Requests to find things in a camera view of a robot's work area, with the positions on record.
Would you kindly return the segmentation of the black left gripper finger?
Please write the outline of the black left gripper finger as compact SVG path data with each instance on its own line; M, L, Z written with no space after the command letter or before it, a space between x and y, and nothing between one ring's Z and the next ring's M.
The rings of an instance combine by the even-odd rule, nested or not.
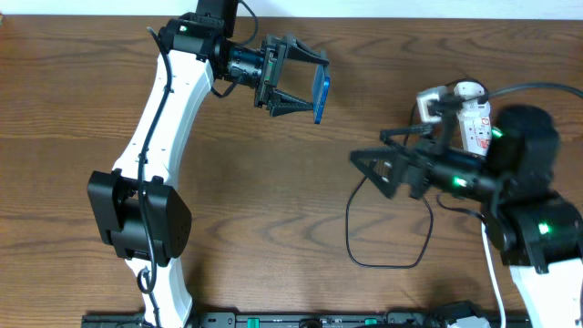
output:
M268 99L271 117L288 115L295 112L313 111L313 103L275 89Z
M286 45L285 58L296 60L304 63L311 63L315 65L328 65L329 60L321 53L316 53L314 50L305 45L301 40L295 36L288 34L282 42Z

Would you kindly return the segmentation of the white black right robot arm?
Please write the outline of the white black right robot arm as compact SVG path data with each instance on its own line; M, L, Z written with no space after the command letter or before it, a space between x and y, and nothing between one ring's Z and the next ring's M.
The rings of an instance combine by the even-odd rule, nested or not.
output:
M421 199L437 188L480 203L486 234L509 268L535 327L582 324L582 216L551 187L560 137L542 108L510 105L484 157L450 147L450 128L408 148L354 150L353 165L387 198L402 184Z

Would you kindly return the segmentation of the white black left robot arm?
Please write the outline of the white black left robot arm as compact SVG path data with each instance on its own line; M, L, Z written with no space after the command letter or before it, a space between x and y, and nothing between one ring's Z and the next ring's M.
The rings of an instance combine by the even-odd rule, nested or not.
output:
M85 327L191 327L194 301L181 256L191 212L178 193L183 153L215 81L246 86L273 117L310 112L320 122L331 84L329 59L292 35L267 36L259 48L236 42L236 0L201 1L152 37L155 81L127 147L107 172L94 171L87 195L102 241L136 277L145 310L86 315Z

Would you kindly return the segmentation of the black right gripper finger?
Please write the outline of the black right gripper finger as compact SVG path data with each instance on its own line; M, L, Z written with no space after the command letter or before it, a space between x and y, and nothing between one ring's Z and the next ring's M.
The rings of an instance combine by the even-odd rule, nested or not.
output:
M416 147L421 147L425 144L430 144L433 141L432 133L434 131L435 125L430 123L412 125L406 128L395 128L395 129L384 129L380 132L379 139L387 147L392 148L405 148L407 141L411 135L419 135L420 138L415 144ZM404 141L399 144L397 141L393 140L395 136L404 136Z
M354 150L350 161L388 199L397 192L408 167L407 151L402 146Z

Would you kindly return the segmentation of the blue Samsung smartphone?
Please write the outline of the blue Samsung smartphone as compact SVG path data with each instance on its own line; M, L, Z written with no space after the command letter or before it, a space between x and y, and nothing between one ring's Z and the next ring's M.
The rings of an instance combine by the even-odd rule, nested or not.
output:
M312 83L313 122L320 124L331 85L331 77L327 66L318 65Z

